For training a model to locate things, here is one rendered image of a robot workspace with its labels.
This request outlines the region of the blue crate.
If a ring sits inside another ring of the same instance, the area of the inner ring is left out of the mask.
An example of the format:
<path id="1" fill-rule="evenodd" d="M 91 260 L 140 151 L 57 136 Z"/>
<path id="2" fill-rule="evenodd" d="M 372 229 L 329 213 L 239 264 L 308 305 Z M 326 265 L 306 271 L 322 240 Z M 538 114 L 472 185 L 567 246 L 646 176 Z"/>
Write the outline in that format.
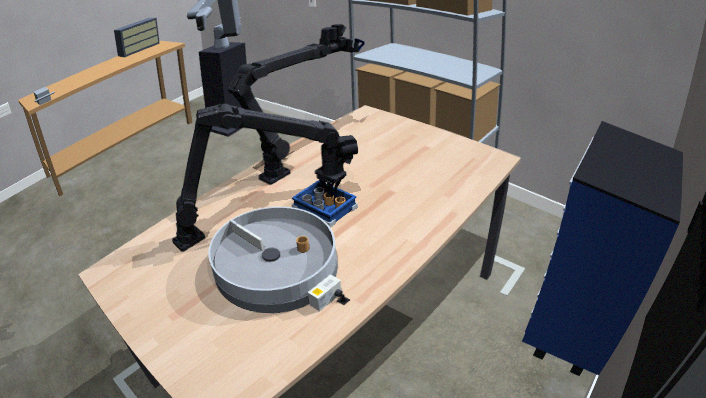
<path id="1" fill-rule="evenodd" d="M 334 195 L 334 202 L 337 197 L 344 197 L 345 203 L 343 203 L 341 206 L 339 206 L 336 209 L 335 209 L 335 203 L 332 206 L 327 206 L 324 204 L 324 210 L 321 210 L 311 204 L 308 204 L 308 203 L 302 201 L 303 195 L 311 195 L 312 201 L 314 202 L 315 201 L 314 189 L 318 188 L 318 187 L 323 188 L 324 193 L 327 192 L 318 180 L 315 183 L 313 183 L 312 185 L 310 185 L 309 187 L 307 187 L 306 189 L 304 189 L 303 191 L 301 191 L 300 193 L 298 193 L 297 195 L 295 195 L 294 197 L 292 197 L 292 200 L 294 200 L 294 205 L 297 206 L 298 209 L 302 209 L 302 210 L 311 212 L 329 223 L 331 221 L 333 221 L 334 219 L 337 222 L 339 219 L 341 219 L 343 216 L 345 216 L 347 213 L 349 213 L 352 210 L 352 206 L 355 205 L 355 199 L 357 198 L 357 196 L 350 194 L 348 192 L 345 192 L 345 191 L 338 189 L 338 188 L 337 188 L 336 193 Z"/>

